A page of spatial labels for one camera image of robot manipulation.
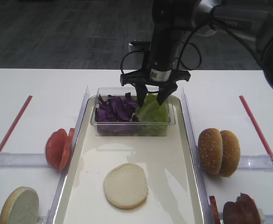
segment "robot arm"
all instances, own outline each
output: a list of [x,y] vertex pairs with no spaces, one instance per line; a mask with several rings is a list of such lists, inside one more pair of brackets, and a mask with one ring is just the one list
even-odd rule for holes
[[254,8],[216,5],[205,0],[155,0],[152,8],[155,24],[150,46],[145,50],[140,70],[122,74],[123,85],[136,88],[138,104],[143,105],[146,85],[158,86],[157,101],[162,104],[176,89],[176,81],[190,78],[188,71],[173,69],[176,51],[184,32],[203,35],[222,31],[256,41],[254,58],[273,87],[273,13]]

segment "sesame seed bun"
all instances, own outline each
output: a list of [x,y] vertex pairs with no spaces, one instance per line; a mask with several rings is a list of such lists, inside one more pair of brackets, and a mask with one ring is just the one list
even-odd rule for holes
[[236,170],[240,160],[240,146],[237,136],[231,131],[221,131],[224,154],[219,175],[230,177]]
[[218,174],[223,157],[222,137],[218,129],[208,128],[201,132],[198,138],[198,153],[206,171]]

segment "clear plastic container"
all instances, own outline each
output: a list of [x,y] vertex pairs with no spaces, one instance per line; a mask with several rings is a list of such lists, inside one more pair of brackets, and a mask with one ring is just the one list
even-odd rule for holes
[[[152,88],[149,91],[156,91],[158,89]],[[92,111],[90,123],[94,128],[95,135],[100,136],[166,136],[168,126],[175,124],[173,114],[173,106],[169,100],[165,101],[167,104],[168,119],[166,122],[96,122],[95,111],[99,107],[98,96],[106,100],[108,95],[120,96],[125,98],[127,92],[131,93],[134,100],[137,99],[137,93],[134,88],[100,88],[97,91],[95,105]]]

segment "white tray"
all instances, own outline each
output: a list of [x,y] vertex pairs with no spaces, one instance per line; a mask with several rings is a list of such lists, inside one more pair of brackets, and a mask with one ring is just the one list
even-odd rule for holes
[[[176,124],[164,137],[95,136],[89,123],[95,97],[89,99],[56,224],[203,223],[180,100],[170,98]],[[106,174],[127,162],[144,169],[149,186],[147,201],[133,210],[113,207],[103,192]]]

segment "bread slice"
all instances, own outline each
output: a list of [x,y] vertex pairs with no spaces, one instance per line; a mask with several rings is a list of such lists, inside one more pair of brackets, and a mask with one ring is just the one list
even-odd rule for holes
[[120,209],[132,209],[146,201],[148,185],[144,170],[131,163],[111,170],[103,182],[107,200]]
[[224,154],[222,157],[219,175],[230,177],[238,167],[240,160],[240,146],[237,136],[231,131],[220,132],[223,142]]
[[0,224],[36,224],[39,212],[39,198],[32,188],[19,187],[4,203]]
[[222,138],[218,129],[208,128],[198,138],[198,153],[201,164],[210,174],[218,174],[223,155]]

